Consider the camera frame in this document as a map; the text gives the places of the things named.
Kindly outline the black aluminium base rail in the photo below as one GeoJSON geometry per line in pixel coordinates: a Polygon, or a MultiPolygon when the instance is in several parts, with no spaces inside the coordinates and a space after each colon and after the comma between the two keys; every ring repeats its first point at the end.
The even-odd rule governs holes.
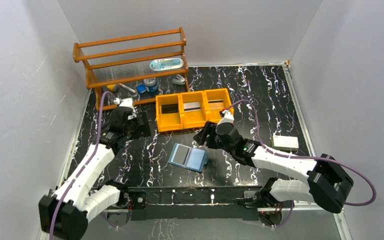
{"type": "Polygon", "coordinates": [[[275,206],[246,207],[242,205],[245,196],[251,197],[262,187],[128,187],[131,204],[125,208],[110,206],[105,211],[114,207],[117,214],[126,213],[132,221],[169,218],[244,218],[256,221],[259,214],[264,212],[274,216],[274,219],[266,220],[269,226],[280,226],[282,223],[280,210],[291,209],[296,202],[314,203],[285,201],[275,206]]]}

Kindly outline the white blue round tin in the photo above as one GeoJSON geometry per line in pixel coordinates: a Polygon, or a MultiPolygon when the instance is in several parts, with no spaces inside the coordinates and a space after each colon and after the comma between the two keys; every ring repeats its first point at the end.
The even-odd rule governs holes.
{"type": "Polygon", "coordinates": [[[159,90],[157,79],[155,77],[145,78],[143,84],[149,93],[156,93],[159,90]]]}

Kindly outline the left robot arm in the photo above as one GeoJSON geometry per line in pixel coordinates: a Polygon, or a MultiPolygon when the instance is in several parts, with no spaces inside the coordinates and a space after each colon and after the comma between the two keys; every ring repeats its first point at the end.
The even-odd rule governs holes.
{"type": "Polygon", "coordinates": [[[116,98],[114,103],[116,108],[108,124],[98,126],[94,142],[77,168],[54,193],[43,196],[38,203],[41,229],[51,240],[80,240],[91,220],[107,208],[131,205],[128,186],[118,181],[109,180],[92,192],[101,172],[127,141],[150,135],[148,115],[135,110],[131,97],[116,98]]]}

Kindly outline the white red marker pen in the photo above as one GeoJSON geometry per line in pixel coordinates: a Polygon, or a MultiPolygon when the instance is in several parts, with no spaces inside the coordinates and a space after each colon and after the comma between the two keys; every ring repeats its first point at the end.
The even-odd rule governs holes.
{"type": "Polygon", "coordinates": [[[129,92],[131,92],[131,93],[133,93],[133,94],[136,94],[136,93],[137,93],[137,91],[136,91],[135,89],[133,89],[133,88],[131,88],[131,87],[125,85],[125,84],[119,83],[118,85],[119,85],[120,87],[122,87],[122,88],[128,90],[129,92]]]}

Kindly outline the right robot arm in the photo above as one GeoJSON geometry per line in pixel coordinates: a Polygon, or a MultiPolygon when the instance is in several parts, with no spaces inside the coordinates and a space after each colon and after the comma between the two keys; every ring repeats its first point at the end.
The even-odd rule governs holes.
{"type": "Polygon", "coordinates": [[[260,191],[244,196],[243,206],[273,207],[286,201],[303,201],[315,203],[330,213],[342,211],[354,181],[333,159],[313,160],[264,146],[242,137],[233,121],[231,113],[226,113],[219,123],[207,121],[193,139],[200,146],[227,152],[241,165],[290,177],[289,180],[271,177],[260,191]]]}

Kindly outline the orange card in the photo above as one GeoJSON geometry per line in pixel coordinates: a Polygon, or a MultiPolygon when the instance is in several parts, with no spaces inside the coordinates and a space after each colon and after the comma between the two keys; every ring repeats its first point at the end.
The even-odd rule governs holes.
{"type": "Polygon", "coordinates": [[[210,110],[224,109],[225,103],[223,100],[209,100],[208,107],[210,110]]]}

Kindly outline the white stapler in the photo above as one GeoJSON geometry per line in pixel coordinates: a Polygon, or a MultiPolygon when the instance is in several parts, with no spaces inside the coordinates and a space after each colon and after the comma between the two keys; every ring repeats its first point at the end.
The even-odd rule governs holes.
{"type": "Polygon", "coordinates": [[[172,79],[172,83],[175,84],[175,85],[185,85],[186,83],[186,79],[180,75],[180,74],[177,74],[173,79],[172,79]]]}

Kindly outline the white rectangular box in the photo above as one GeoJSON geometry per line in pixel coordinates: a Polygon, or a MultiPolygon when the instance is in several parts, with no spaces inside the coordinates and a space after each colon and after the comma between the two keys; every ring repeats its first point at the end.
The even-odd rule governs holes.
{"type": "Polygon", "coordinates": [[[297,151],[299,140],[296,136],[273,135],[271,147],[281,151],[297,151]]]}

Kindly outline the blue white oval package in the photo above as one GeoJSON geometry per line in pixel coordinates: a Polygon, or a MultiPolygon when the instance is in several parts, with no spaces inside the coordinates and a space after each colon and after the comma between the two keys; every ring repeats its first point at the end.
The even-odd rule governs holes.
{"type": "Polygon", "coordinates": [[[149,67],[156,72],[168,71],[173,69],[179,69],[184,65],[184,61],[181,58],[160,58],[154,59],[150,62],[149,67]]]}

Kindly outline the grey striped card in bin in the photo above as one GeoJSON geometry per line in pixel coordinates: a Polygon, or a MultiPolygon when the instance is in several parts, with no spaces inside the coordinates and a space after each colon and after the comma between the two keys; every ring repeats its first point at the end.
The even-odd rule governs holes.
{"type": "Polygon", "coordinates": [[[183,104],[184,112],[200,111],[201,104],[200,102],[185,102],[183,104]]]}

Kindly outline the right yellow plastic bin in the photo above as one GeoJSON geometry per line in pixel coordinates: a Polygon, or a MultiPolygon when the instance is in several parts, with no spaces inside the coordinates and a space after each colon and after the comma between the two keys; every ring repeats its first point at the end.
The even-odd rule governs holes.
{"type": "Polygon", "coordinates": [[[204,90],[207,98],[208,121],[218,123],[221,120],[220,111],[232,105],[227,88],[204,90]]]}

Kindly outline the small blue box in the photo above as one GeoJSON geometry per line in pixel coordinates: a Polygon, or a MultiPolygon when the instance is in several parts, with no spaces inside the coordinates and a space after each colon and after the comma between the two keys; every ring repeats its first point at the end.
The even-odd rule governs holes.
{"type": "Polygon", "coordinates": [[[147,88],[145,87],[145,85],[144,85],[143,83],[137,85],[135,88],[136,88],[136,91],[137,91],[139,94],[143,94],[143,93],[147,92],[147,88]]]}

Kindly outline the left yellow plastic bin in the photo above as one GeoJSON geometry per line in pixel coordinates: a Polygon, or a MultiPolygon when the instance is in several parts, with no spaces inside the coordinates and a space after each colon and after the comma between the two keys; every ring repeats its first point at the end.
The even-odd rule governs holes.
{"type": "Polygon", "coordinates": [[[179,131],[183,129],[183,120],[180,110],[180,94],[164,94],[155,98],[156,124],[160,133],[179,131]],[[161,105],[178,104],[178,113],[162,114],[161,105]]]}

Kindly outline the black card in bin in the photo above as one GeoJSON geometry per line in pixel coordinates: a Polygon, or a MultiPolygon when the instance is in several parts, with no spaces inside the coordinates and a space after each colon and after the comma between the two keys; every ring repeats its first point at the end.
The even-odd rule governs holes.
{"type": "Polygon", "coordinates": [[[179,105],[177,103],[161,105],[162,114],[176,114],[179,112],[179,105]]]}

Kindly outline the yellow grey sponge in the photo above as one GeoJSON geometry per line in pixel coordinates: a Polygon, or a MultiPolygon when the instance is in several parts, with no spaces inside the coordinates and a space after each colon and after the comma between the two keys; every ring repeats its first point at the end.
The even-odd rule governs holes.
{"type": "Polygon", "coordinates": [[[107,85],[106,88],[111,91],[111,92],[117,92],[118,89],[119,89],[119,85],[116,83],[116,84],[110,84],[110,85],[107,85]]]}

